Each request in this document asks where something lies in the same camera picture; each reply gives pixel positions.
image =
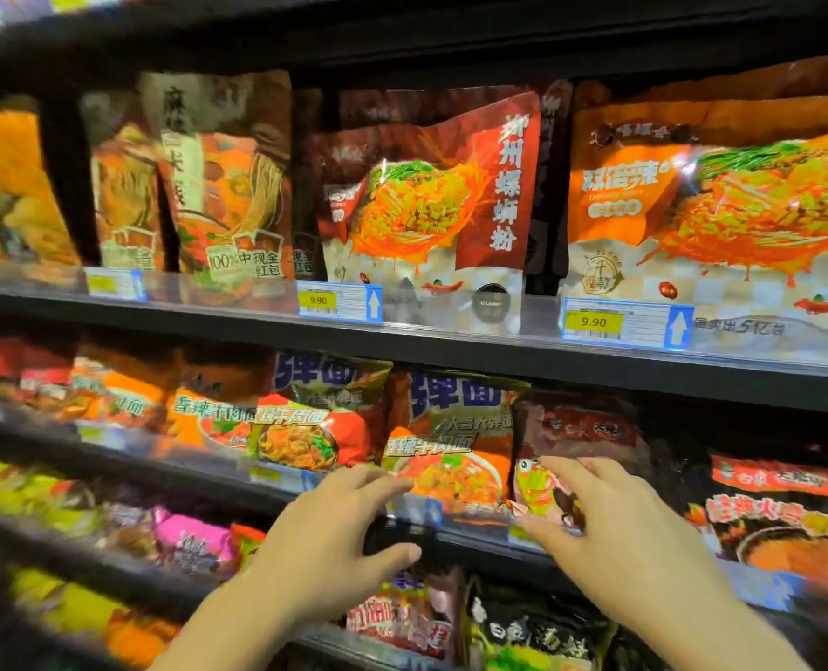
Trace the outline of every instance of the hand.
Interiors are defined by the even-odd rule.
[[[419,560],[417,544],[361,553],[376,514],[410,488],[409,481],[367,464],[331,473],[284,509],[226,589],[240,589],[266,608],[279,607],[290,628],[346,614]]]
[[[544,518],[522,527],[610,619],[651,646],[660,628],[709,609],[746,609],[733,595],[699,532],[650,485],[610,459],[542,457],[576,494],[585,537]]]

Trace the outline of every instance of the finger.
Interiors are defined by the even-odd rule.
[[[578,462],[600,480],[609,483],[621,484],[631,479],[631,474],[622,467],[621,463],[606,457],[579,457]]]
[[[541,544],[567,575],[576,575],[580,572],[579,565],[583,561],[584,545],[582,542],[585,541],[584,539],[573,537],[560,525],[539,516],[527,515],[517,518],[516,521],[532,536],[532,539]]]
[[[542,456],[540,457],[542,466],[550,471],[556,473],[560,480],[566,483],[575,495],[582,500],[582,503],[588,502],[590,498],[595,495],[599,486],[597,476],[588,471],[581,463],[575,459],[559,456]]]
[[[392,580],[399,572],[417,563],[422,554],[423,550],[417,544],[396,544],[361,558],[363,589],[373,593],[380,584]]]
[[[318,489],[351,491],[365,485],[369,479],[378,478],[386,472],[376,468],[371,463],[359,463],[351,468],[341,468],[326,478],[317,486]]]
[[[393,496],[410,492],[412,486],[412,482],[408,479],[386,475],[368,482],[361,488],[360,494],[363,497],[364,507],[373,516]]]

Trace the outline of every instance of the right hand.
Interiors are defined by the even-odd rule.
[[[584,537],[544,518],[518,522],[610,619],[651,645],[669,624],[743,608],[696,529],[610,459],[541,457],[585,514]]]

